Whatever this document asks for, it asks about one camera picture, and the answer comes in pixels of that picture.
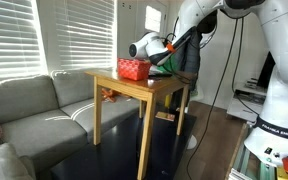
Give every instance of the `wooden side table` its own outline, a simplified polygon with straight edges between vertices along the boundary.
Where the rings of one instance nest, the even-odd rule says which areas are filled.
[[[102,97],[101,88],[106,87],[140,100],[140,116],[143,116],[143,103],[147,102],[145,124],[142,137],[141,154],[137,179],[144,179],[150,149],[151,133],[155,113],[156,99],[166,96],[179,89],[184,89],[180,116],[177,127],[177,135],[181,134],[184,119],[185,103],[188,96],[189,84],[179,81],[175,77],[163,78],[161,80],[133,81],[119,77],[117,72],[105,69],[94,69],[86,71],[86,74],[94,76],[94,144],[101,142],[101,113]]]

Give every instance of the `table leg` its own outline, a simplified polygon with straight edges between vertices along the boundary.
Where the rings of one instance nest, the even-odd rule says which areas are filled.
[[[137,179],[144,179],[147,168],[147,161],[150,150],[150,142],[153,128],[153,120],[155,113],[156,98],[153,93],[149,94],[147,106],[146,106],[146,116],[144,121],[144,130],[141,146],[140,162],[138,167]]]
[[[101,143],[102,88],[94,77],[94,145]]]
[[[185,110],[185,104],[186,104],[186,100],[187,100],[187,96],[188,96],[188,88],[189,85],[186,84],[183,88],[183,96],[182,96],[182,102],[181,102],[181,108],[180,108],[180,117],[178,119],[178,125],[177,125],[177,135],[181,134],[182,131],[182,125],[183,125],[183,121],[184,121],[184,110]]]
[[[140,100],[140,115],[139,118],[144,117],[144,106],[145,106],[145,101]]]

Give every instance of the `black cable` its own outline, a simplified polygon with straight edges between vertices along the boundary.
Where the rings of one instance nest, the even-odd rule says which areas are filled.
[[[160,38],[161,40],[164,40],[163,41],[163,45],[166,47],[166,45],[168,44],[168,43],[170,43],[170,40],[168,40],[167,38]]]
[[[184,46],[184,45],[185,45],[185,43],[181,44],[181,45],[178,47],[178,50],[180,50],[180,49],[182,48],[182,46]],[[182,66],[183,63],[186,63],[186,62],[184,62],[184,60],[186,61],[186,53],[184,53],[184,55],[183,55],[183,57],[182,57],[182,60],[179,61],[179,62],[181,62],[181,65],[180,65],[180,66]],[[170,67],[171,67],[171,71],[175,72],[175,70],[173,69],[173,63],[172,63],[172,61],[170,61]]]
[[[224,68],[224,71],[223,71],[223,75],[222,75],[221,81],[220,81],[220,83],[219,83],[219,85],[218,85],[218,88],[217,88],[217,91],[216,91],[216,94],[215,94],[215,98],[214,98],[214,101],[213,101],[213,103],[212,103],[212,107],[211,107],[211,109],[210,109],[210,111],[209,111],[209,113],[208,113],[208,118],[207,118],[206,127],[205,127],[205,129],[204,129],[204,132],[203,132],[203,135],[202,135],[202,138],[201,138],[200,142],[198,143],[196,149],[194,150],[193,154],[191,155],[191,157],[190,157],[190,159],[189,159],[189,161],[188,161],[188,163],[187,163],[187,166],[186,166],[186,172],[187,172],[187,174],[188,174],[188,176],[189,176],[189,178],[190,178],[191,180],[192,180],[192,177],[191,177],[191,175],[190,175],[190,173],[189,173],[189,171],[188,171],[188,167],[189,167],[189,164],[190,164],[193,156],[195,155],[195,153],[197,152],[198,148],[199,148],[200,145],[202,144],[202,141],[203,141],[203,139],[204,139],[204,137],[205,137],[205,134],[206,134],[206,132],[207,132],[208,125],[209,125],[209,122],[210,122],[211,113],[212,113],[212,111],[213,111],[214,104],[215,104],[215,102],[216,102],[216,99],[217,99],[217,96],[218,96],[220,87],[221,87],[221,85],[222,85],[222,82],[223,82],[223,79],[224,79],[224,75],[225,75],[225,73],[226,73],[226,69],[227,69],[227,65],[228,65],[229,59],[230,59],[230,57],[231,57],[231,52],[232,52],[232,49],[233,49],[233,44],[234,44],[235,35],[236,35],[237,23],[238,23],[238,19],[236,19],[236,22],[235,22],[233,39],[232,39],[230,51],[229,51],[229,53],[228,53],[228,57],[227,57],[227,60],[226,60],[225,68]]]
[[[177,25],[178,19],[179,19],[179,17],[177,16],[176,21],[175,21],[175,25],[174,25],[174,29],[173,29],[173,34],[174,34],[174,36],[173,36],[173,38],[172,38],[172,41],[173,41],[173,39],[174,39],[174,37],[175,37],[175,30],[176,30],[176,25]]]
[[[184,55],[183,55],[183,57],[182,57],[182,60],[180,61],[181,62],[181,65],[180,66],[182,66],[182,64],[184,63],[183,62],[183,60],[185,60],[186,59],[186,53],[184,53]],[[170,68],[171,68],[171,71],[172,72],[176,72],[175,70],[174,70],[174,68],[173,68],[173,62],[172,62],[172,60],[170,59]]]
[[[236,67],[235,67],[235,71],[234,71],[234,76],[233,76],[233,80],[232,80],[232,91],[235,94],[234,91],[234,83],[235,83],[235,76],[236,76],[236,71],[238,68],[238,65],[240,63],[240,57],[241,57],[241,50],[242,50],[242,43],[243,43],[243,31],[244,31],[244,17],[242,18],[242,27],[241,27],[241,38],[240,38],[240,47],[239,47],[239,51],[238,51],[238,57],[237,57],[237,62],[236,62]],[[253,109],[251,109],[250,107],[248,107],[238,96],[236,96],[236,98],[250,111],[252,111],[253,113],[255,113],[256,115],[259,115],[257,112],[255,112]]]
[[[213,36],[214,36],[214,34],[216,33],[216,31],[217,31],[217,25],[215,25],[215,29],[214,29],[213,31],[214,31],[214,32],[211,32],[211,33],[212,33],[211,38],[208,40],[208,42],[207,42],[206,44],[208,44],[208,43],[213,39]],[[190,45],[193,46],[195,49],[198,49],[198,50],[201,49],[200,46],[199,46],[199,47],[194,46],[191,41],[190,41],[189,43],[190,43]]]
[[[172,75],[174,75],[179,81],[181,81],[182,83],[184,84],[190,84],[190,79],[184,77],[184,76],[181,76],[179,75],[178,73],[176,73],[175,71],[172,71],[172,70],[169,70],[167,67],[164,66],[164,64],[162,65],[162,67],[168,72],[168,73],[171,73]]]
[[[174,33],[168,33],[168,35],[166,36],[166,39],[168,39],[169,35],[173,35],[172,40],[174,39],[174,37],[176,37]]]

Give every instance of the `red basket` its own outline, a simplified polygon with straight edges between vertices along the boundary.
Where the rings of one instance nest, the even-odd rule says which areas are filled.
[[[118,59],[118,75],[135,81],[147,79],[152,64],[146,61]]]

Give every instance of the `sofa armrest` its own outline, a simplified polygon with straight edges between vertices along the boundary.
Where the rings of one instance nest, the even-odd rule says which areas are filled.
[[[34,180],[18,158],[14,147],[5,143],[0,145],[0,180]]]
[[[31,158],[29,158],[28,156],[21,156],[21,157],[20,157],[20,160],[21,160],[21,162],[23,163],[23,165],[25,166],[28,174],[29,174],[34,180],[36,180],[34,164],[33,164],[33,161],[31,160]]]

